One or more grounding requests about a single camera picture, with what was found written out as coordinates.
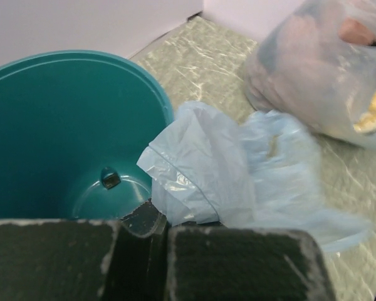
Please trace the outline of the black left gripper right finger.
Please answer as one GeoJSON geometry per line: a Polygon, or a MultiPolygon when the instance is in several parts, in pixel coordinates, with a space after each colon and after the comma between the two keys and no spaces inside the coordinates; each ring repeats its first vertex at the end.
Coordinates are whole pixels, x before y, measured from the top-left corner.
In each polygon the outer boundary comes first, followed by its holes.
{"type": "Polygon", "coordinates": [[[323,255],[304,231],[176,226],[166,300],[335,300],[323,255]]]}

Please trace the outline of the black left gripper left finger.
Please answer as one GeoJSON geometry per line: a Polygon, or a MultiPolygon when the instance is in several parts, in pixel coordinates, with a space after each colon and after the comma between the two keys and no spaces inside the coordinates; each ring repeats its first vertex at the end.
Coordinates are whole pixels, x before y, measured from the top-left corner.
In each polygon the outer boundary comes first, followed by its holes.
{"type": "Polygon", "coordinates": [[[160,300],[167,221],[0,219],[0,300],[160,300]]]}

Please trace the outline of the teal plastic trash bin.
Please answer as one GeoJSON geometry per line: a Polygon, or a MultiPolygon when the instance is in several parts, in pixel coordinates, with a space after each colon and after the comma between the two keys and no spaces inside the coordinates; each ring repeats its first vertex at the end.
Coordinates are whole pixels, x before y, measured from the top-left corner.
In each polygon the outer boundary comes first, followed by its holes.
{"type": "Polygon", "coordinates": [[[94,51],[0,67],[0,219],[115,219],[151,195],[137,166],[174,119],[143,68],[94,51]]]}

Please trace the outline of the light blue trash bag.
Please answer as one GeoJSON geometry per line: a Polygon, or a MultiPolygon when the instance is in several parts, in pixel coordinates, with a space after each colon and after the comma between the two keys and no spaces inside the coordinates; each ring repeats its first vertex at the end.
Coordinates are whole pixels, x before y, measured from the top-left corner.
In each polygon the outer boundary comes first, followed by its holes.
{"type": "Polygon", "coordinates": [[[153,205],[173,226],[302,230],[332,253],[372,228],[326,205],[319,145],[289,114],[255,112],[237,124],[208,104],[185,102],[137,164],[152,179],[153,205]]]}

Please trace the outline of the clear bag with trash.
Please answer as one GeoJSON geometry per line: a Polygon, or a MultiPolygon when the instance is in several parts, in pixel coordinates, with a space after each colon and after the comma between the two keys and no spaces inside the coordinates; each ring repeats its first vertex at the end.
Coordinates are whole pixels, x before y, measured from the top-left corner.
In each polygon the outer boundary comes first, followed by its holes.
{"type": "Polygon", "coordinates": [[[376,150],[376,1],[305,1],[247,57],[256,110],[376,150]]]}

